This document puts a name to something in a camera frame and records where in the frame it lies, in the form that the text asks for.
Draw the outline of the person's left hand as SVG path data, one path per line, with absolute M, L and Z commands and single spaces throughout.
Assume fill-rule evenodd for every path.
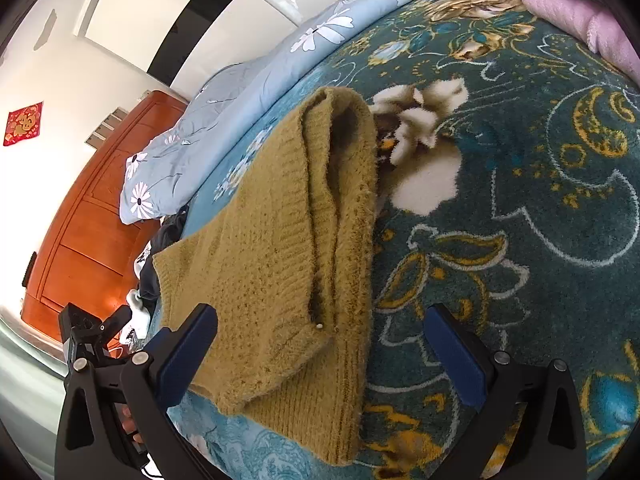
M 122 429 L 125 430 L 126 434 L 134 440 L 137 444 L 142 444 L 143 439 L 137 430 L 136 423 L 134 422 L 134 418 L 132 417 L 132 413 L 129 409 L 129 406 L 124 404 L 122 409 L 120 410 L 122 413 Z

